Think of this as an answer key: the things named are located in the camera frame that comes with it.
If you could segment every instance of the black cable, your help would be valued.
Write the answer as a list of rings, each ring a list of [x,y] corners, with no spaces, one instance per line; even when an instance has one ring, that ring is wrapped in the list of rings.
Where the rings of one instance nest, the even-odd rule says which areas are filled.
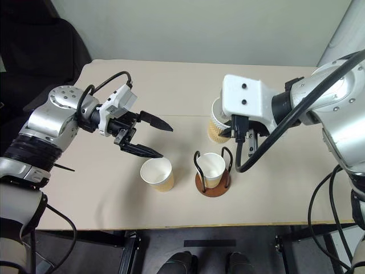
[[[313,202],[315,199],[315,196],[317,195],[317,192],[319,191],[319,189],[321,188],[321,186],[323,186],[325,184],[325,182],[327,182],[327,180],[331,177],[332,173],[328,174],[319,184],[318,186],[315,188],[312,197],[310,198],[310,203],[309,203],[309,208],[308,208],[308,228],[309,231],[311,233],[311,236],[315,242],[315,244],[318,246],[318,248],[324,253],[326,254],[329,258],[331,258],[333,261],[337,262],[338,264],[340,264],[342,267],[344,267],[346,270],[349,270],[350,267],[348,265],[346,265],[344,262],[342,262],[341,260],[339,260],[336,256],[334,256],[333,254],[329,253],[327,250],[325,250],[321,244],[319,243],[319,241],[317,240],[316,235],[314,234],[313,231],[313,227],[312,227],[312,222],[311,222],[311,215],[312,215],[312,207],[313,207]]]
[[[358,51],[354,52],[354,53],[350,53],[350,54],[347,54],[345,56],[342,56],[341,58],[339,58],[339,60],[348,60],[350,59],[352,56],[354,56],[356,53],[358,53]]]
[[[35,254],[35,230],[32,229],[30,232],[30,264],[31,264],[31,271],[30,273],[35,274],[37,268],[37,257]]]
[[[345,272],[345,274],[353,274],[355,268],[357,267],[365,267],[365,261],[360,261],[356,264],[354,264],[348,271]]]
[[[330,178],[330,187],[329,187],[330,203],[331,203],[333,217],[335,218],[335,223],[336,223],[336,226],[337,226],[337,230],[338,230],[338,233],[340,234],[340,238],[341,238],[342,244],[344,246],[344,250],[346,251],[348,259],[350,261],[352,261],[352,254],[351,254],[350,248],[348,247],[346,238],[344,237],[343,230],[342,230],[342,227],[341,227],[341,223],[340,223],[340,220],[339,220],[338,215],[337,215],[335,201],[334,201],[334,198],[333,198],[333,184],[334,184],[337,172],[339,172],[341,170],[342,170],[342,167],[340,165],[337,165],[335,167],[335,169],[333,170],[333,172],[332,172],[332,175],[331,175],[331,178]]]
[[[76,108],[76,118],[77,118],[78,121],[81,121],[81,106],[82,106],[82,103],[85,100],[86,95],[89,93],[89,91],[93,92],[94,90],[95,90],[95,87],[94,87],[94,85],[91,84],[82,93],[82,95],[79,99],[79,102],[78,102],[78,106]]]
[[[263,141],[257,148],[255,153],[241,166],[242,144],[237,144],[236,152],[236,170],[238,172],[245,172],[252,167],[261,156],[280,138],[281,135],[333,84],[335,84],[341,77],[352,70],[358,63],[365,59],[365,50],[359,51],[353,55],[344,64],[339,66],[334,72],[327,76],[323,81],[317,85],[311,93],[309,93],[303,100],[292,109],[281,121],[278,127]]]
[[[65,215],[63,215],[61,212],[59,212],[57,209],[53,208],[52,206],[50,206],[49,204],[47,205],[47,208],[52,210],[54,213],[56,213],[58,216],[62,217],[64,220],[66,220],[70,226],[72,227],[72,230],[74,232],[74,238],[72,239],[72,243],[70,245],[69,250],[67,251],[66,255],[62,258],[62,260],[52,269],[48,270],[46,272],[46,274],[51,274],[53,273],[56,269],[58,269],[63,263],[64,261],[66,261],[66,259],[68,258],[68,256],[70,255],[70,253],[72,252],[72,250],[74,249],[74,246],[76,244],[76,240],[77,240],[77,229],[74,225],[74,223]]]
[[[19,264],[13,263],[11,261],[0,261],[0,266],[2,267],[13,267],[19,270],[19,274],[27,274],[26,270]]]
[[[113,81],[115,78],[121,76],[121,75],[126,75],[128,77],[128,80],[127,80],[127,85],[131,85],[131,82],[132,82],[132,78],[131,78],[131,75],[129,74],[128,71],[121,71],[117,74],[114,74],[113,76],[111,76],[110,78],[108,78],[107,80],[105,80],[103,83],[101,83],[100,85],[98,85],[96,87],[95,90],[93,90],[90,95],[93,95],[94,93],[96,93],[98,90],[100,90],[102,87],[104,87],[106,84],[108,84],[109,82]]]

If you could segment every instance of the black connector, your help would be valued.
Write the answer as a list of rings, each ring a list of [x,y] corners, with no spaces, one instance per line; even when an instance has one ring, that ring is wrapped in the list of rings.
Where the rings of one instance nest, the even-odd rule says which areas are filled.
[[[130,89],[132,89],[133,85],[132,85],[132,82],[131,81],[127,81],[125,83]]]
[[[232,115],[232,127],[236,143],[244,143],[246,133],[249,130],[249,118],[247,116]]]
[[[285,91],[291,91],[291,87],[293,86],[293,84],[299,82],[302,79],[304,79],[304,77],[294,78],[294,79],[292,79],[290,81],[287,81],[285,83]]]

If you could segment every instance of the wooden coaster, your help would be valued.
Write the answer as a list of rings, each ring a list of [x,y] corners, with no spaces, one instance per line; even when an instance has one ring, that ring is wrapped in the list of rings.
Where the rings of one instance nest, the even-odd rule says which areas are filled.
[[[205,188],[205,192],[203,192],[203,186],[200,180],[200,176],[198,173],[196,173],[195,175],[195,185],[196,188],[199,190],[200,193],[202,193],[204,196],[207,197],[218,197],[223,195],[224,193],[227,192],[227,190],[230,187],[230,175],[228,170],[224,170],[221,181],[219,182],[219,184],[214,187],[214,188]]]

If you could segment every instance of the black chair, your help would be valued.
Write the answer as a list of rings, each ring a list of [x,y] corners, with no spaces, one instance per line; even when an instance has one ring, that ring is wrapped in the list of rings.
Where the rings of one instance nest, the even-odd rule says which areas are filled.
[[[77,31],[57,16],[50,1],[1,0],[0,124],[14,127],[2,134],[2,150],[53,87],[74,84],[91,62]]]

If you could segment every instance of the black wire cup holder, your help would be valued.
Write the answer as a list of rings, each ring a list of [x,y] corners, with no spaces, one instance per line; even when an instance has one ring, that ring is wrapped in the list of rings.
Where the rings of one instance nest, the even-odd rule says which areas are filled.
[[[214,188],[208,188],[205,186],[205,179],[203,170],[198,165],[197,159],[200,157],[200,151],[197,150],[194,154],[194,165],[196,166],[198,172],[195,175],[195,185],[200,193],[207,197],[218,197],[226,193],[231,185],[230,170],[233,164],[233,155],[227,147],[223,147],[221,151],[221,156],[223,158],[224,151],[227,151],[230,157],[228,169],[225,168],[222,178],[219,184]]]

